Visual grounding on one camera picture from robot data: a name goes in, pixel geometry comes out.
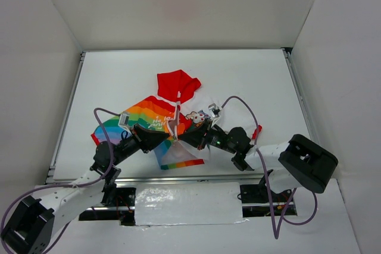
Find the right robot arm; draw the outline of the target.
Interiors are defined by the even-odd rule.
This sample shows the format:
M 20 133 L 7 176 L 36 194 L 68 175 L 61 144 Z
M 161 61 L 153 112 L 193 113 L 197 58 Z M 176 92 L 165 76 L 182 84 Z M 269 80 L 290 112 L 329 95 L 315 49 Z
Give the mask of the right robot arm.
M 264 175 L 254 186 L 243 185 L 238 198 L 243 203 L 285 202 L 289 190 L 303 187 L 313 193 L 325 191 L 338 159 L 301 134 L 284 143 L 256 147 L 242 127 L 226 132 L 217 125 L 202 123 L 179 136 L 192 147 L 215 147 L 233 154 L 239 171 L 263 169 Z

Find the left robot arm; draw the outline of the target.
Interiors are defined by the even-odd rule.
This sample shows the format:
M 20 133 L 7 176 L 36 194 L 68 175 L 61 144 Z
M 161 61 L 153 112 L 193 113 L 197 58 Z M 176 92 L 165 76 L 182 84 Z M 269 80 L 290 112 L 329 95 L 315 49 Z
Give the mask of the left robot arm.
M 137 151 L 148 153 L 169 137 L 163 131 L 140 125 L 131 129 L 118 144 L 109 139 L 99 143 L 94 163 L 70 184 L 50 185 L 52 193 L 35 197 L 31 191 L 22 197 L 9 220 L 1 222 L 1 243 L 9 253 L 45 253 L 51 238 L 86 209 L 111 205 L 117 198 L 117 165 Z

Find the white foil covered panel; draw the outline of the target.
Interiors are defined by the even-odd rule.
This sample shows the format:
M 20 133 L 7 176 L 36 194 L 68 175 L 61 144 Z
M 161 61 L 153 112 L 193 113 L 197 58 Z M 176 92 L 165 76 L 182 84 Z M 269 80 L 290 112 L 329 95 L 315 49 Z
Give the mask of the white foil covered panel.
M 140 184 L 135 223 L 144 226 L 222 225 L 245 221 L 238 183 Z

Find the rainbow and white kids jacket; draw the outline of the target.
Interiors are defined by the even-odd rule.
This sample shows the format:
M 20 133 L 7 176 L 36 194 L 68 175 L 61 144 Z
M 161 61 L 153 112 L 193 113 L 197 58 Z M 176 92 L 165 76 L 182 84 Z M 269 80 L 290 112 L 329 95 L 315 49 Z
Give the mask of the rainbow and white kids jacket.
M 191 77 L 183 70 L 157 74 L 157 93 L 127 108 L 130 114 L 130 130 L 118 126 L 119 114 L 97 126 L 91 138 L 96 147 L 99 143 L 109 139 L 118 144 L 122 137 L 128 137 L 135 124 L 155 131 L 164 131 L 170 137 L 157 146 L 153 152 L 158 165 L 162 170 L 203 165 L 210 158 L 209 149 L 198 150 L 191 145 L 180 141 L 178 135 L 195 128 L 202 123 L 210 123 L 208 106 L 214 102 L 204 96 L 201 91 L 201 82 Z M 256 128 L 251 136 L 256 139 L 260 128 Z

